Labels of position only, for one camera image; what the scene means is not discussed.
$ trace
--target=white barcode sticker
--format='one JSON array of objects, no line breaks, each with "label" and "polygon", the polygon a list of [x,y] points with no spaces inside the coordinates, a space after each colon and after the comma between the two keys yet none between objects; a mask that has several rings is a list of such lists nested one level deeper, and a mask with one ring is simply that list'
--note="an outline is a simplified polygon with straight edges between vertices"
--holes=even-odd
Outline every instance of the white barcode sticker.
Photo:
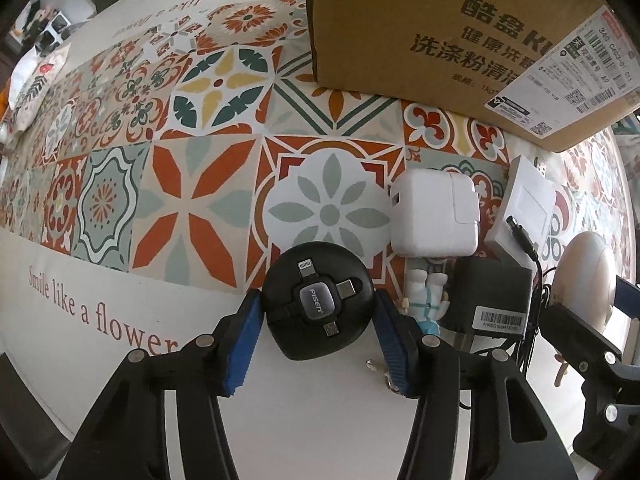
[{"label": "white barcode sticker", "polygon": [[638,85],[638,53],[603,6],[484,107],[544,138]]},{"label": "white barcode sticker", "polygon": [[488,306],[476,306],[474,322],[471,324],[475,330],[487,330],[488,332],[506,332],[509,334],[523,334],[525,314],[500,310]]}]

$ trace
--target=black power adapter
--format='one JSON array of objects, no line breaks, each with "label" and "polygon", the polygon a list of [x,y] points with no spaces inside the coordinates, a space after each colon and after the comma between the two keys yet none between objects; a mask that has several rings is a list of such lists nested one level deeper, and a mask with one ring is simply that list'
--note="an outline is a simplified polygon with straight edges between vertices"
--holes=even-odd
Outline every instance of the black power adapter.
[{"label": "black power adapter", "polygon": [[449,309],[438,324],[453,332],[521,340],[529,315],[533,272],[498,260],[456,260]]}]

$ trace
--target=white rectangular device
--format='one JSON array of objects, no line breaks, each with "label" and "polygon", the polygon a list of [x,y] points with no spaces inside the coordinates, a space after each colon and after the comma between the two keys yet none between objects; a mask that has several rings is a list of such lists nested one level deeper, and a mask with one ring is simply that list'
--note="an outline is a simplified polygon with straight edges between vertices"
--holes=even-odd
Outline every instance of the white rectangular device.
[{"label": "white rectangular device", "polygon": [[409,258],[470,256],[478,248],[480,206],[473,181],[411,168],[391,186],[391,247]]},{"label": "white rectangular device", "polygon": [[507,218],[513,216],[524,228],[540,256],[555,204],[553,184],[524,156],[517,156],[511,162],[507,189],[484,243],[502,262],[535,270],[536,264],[517,244]]}]

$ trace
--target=gray flower motif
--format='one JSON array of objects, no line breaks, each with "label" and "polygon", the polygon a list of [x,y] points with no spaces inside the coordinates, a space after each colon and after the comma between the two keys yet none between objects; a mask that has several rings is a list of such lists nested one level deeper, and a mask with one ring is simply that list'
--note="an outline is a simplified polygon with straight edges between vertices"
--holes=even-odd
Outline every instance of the gray flower motif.
[{"label": "gray flower motif", "polygon": [[[343,245],[361,258],[376,254],[371,253],[380,250],[380,236],[376,236],[376,232],[390,222],[381,210],[388,212],[386,193],[371,181],[352,155],[341,155],[349,165],[347,170],[336,153],[318,152],[314,156],[324,158],[322,171],[318,171],[318,160],[305,166],[310,162],[307,159],[297,174],[283,179],[271,190],[274,199],[276,196],[287,198],[282,202],[267,200],[268,214],[279,221],[272,230],[277,231],[280,240],[286,240],[286,248],[324,240]],[[300,225],[298,229],[294,227],[296,224]]]}]

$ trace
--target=white toy figure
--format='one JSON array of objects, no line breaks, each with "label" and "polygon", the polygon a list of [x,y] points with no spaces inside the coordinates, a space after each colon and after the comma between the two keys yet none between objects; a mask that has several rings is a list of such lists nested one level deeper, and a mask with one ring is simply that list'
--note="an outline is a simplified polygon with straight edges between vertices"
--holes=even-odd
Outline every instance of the white toy figure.
[{"label": "white toy figure", "polygon": [[447,275],[441,272],[428,274],[426,270],[412,269],[404,278],[403,314],[413,317],[423,334],[439,336],[440,327],[437,321],[449,308],[449,301],[443,301],[442,292],[447,283]]}]

